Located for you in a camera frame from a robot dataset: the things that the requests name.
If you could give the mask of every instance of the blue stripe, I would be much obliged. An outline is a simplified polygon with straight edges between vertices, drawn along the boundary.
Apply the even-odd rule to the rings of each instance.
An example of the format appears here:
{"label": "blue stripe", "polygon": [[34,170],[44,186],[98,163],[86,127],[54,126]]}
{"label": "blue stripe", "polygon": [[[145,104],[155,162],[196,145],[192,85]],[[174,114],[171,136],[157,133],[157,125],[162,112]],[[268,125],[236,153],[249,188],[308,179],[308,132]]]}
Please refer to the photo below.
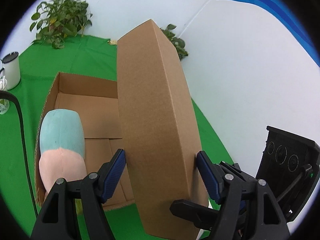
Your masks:
{"label": "blue stripe", "polygon": [[295,37],[314,62],[320,66],[319,55],[299,20],[280,0],[233,0],[257,5],[275,16]]}

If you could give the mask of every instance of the black cord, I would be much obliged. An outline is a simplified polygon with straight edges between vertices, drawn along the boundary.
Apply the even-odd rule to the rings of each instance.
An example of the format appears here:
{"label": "black cord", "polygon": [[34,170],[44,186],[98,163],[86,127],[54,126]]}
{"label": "black cord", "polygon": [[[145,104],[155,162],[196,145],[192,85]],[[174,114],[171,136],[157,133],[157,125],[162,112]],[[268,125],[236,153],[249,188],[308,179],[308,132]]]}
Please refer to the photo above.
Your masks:
{"label": "black cord", "polygon": [[277,202],[279,202],[280,200],[282,200],[282,199],[285,197],[285,195],[287,195],[287,194],[290,192],[290,190],[292,190],[293,187],[294,187],[295,185],[297,185],[297,183],[300,181],[300,179],[303,177],[303,175],[304,175],[304,172],[301,172],[301,173],[294,179],[294,181],[284,190],[284,192],[282,192],[282,193],[277,197]]}
{"label": "black cord", "polygon": [[1,99],[6,99],[11,102],[13,102],[17,108],[18,116],[19,116],[19,121],[20,121],[20,133],[21,133],[21,141],[22,141],[22,149],[23,149],[23,157],[24,157],[24,164],[26,167],[26,174],[27,174],[27,180],[29,184],[29,190],[30,190],[30,196],[33,204],[33,209],[35,211],[36,218],[38,217],[38,210],[36,207],[36,201],[35,197],[33,195],[33,190],[32,190],[32,184],[31,184],[31,178],[30,178],[30,173],[29,173],[29,166],[28,166],[28,159],[27,159],[27,149],[26,149],[26,141],[24,138],[24,128],[23,128],[23,118],[22,118],[22,111],[21,107],[19,104],[18,99],[11,93],[7,91],[0,91],[0,98]]}

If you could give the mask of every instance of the green plant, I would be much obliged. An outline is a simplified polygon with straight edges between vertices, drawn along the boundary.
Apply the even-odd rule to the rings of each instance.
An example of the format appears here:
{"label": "green plant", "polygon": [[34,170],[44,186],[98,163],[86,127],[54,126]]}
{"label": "green plant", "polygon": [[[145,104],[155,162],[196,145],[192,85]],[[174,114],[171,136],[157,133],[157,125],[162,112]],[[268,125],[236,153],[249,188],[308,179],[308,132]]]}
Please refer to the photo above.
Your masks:
{"label": "green plant", "polygon": [[81,0],[41,2],[36,13],[31,16],[34,22],[30,25],[30,31],[34,27],[39,30],[33,43],[47,42],[55,49],[63,49],[67,36],[76,36],[82,31],[83,37],[86,26],[92,26],[92,13],[87,13],[87,7],[88,3]]}
{"label": "green plant", "polygon": [[188,56],[188,52],[184,49],[186,43],[183,39],[176,37],[176,35],[172,32],[176,28],[175,25],[169,24],[166,29],[161,29],[165,36],[171,41],[171,43],[175,46],[177,53],[179,55],[179,59],[182,60],[184,57]]}

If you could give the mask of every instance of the pink fabric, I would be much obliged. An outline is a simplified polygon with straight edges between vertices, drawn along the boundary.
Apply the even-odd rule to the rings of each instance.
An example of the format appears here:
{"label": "pink fabric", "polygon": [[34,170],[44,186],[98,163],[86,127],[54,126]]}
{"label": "pink fabric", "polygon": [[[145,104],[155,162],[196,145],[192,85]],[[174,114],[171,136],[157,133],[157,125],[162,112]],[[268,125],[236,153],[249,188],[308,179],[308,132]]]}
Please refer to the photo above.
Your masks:
{"label": "pink fabric", "polygon": [[50,192],[58,178],[73,181],[87,176],[82,156],[79,153],[63,148],[47,150],[42,153],[39,160],[39,171],[47,192]]}

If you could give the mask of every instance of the white wall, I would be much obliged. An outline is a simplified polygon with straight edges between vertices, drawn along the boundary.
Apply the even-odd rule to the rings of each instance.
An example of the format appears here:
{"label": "white wall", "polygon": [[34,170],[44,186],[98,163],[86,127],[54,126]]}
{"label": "white wall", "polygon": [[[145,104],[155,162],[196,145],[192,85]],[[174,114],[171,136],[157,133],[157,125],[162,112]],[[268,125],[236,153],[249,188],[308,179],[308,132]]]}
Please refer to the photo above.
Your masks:
{"label": "white wall", "polygon": [[[40,1],[17,24],[1,57],[23,52],[34,39],[30,17]],[[191,95],[245,172],[257,172],[267,125],[320,143],[319,67],[264,9],[230,0],[87,1],[94,15],[86,34],[119,39],[150,18],[160,27],[178,26],[190,53],[182,64]]]}
{"label": "white wall", "polygon": [[[29,31],[32,23],[30,18],[41,1],[43,0],[37,0],[17,24],[0,53],[1,58],[12,51],[22,53],[35,39],[36,30],[34,29],[32,33]],[[88,27],[85,34],[117,40],[151,18],[160,27],[166,27],[170,23],[177,25],[176,33],[180,33],[207,0],[87,0],[87,2],[88,9],[93,13],[93,26]]]}
{"label": "white wall", "polygon": [[182,65],[191,96],[242,170],[256,175],[267,125],[320,144],[319,67],[273,15],[210,0],[181,38],[190,52]]}

